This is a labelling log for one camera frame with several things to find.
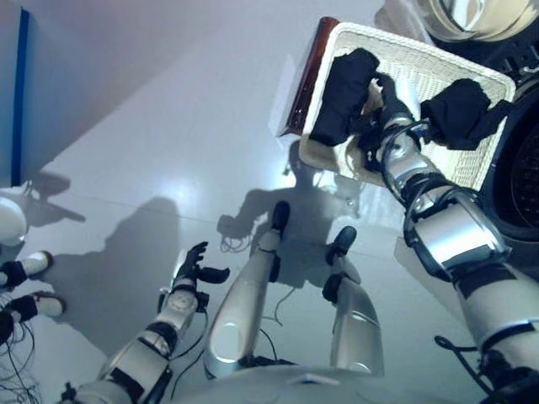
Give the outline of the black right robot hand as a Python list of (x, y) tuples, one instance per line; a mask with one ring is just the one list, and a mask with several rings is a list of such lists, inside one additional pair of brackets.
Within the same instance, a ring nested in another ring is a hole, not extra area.
[(383, 106), (379, 120), (383, 129), (394, 125), (409, 125), (414, 118), (406, 104), (398, 97), (394, 80), (387, 74), (378, 72), (374, 79), (381, 88)]

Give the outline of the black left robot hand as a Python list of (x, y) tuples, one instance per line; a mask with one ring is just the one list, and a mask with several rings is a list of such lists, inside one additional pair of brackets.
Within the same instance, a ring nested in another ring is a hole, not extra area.
[(207, 284), (223, 284), (230, 276), (229, 268), (202, 267), (200, 263), (208, 247), (208, 242), (195, 244), (189, 250), (179, 255), (179, 260), (173, 276), (173, 286), (179, 285), (179, 281), (189, 279), (193, 285), (198, 281)]

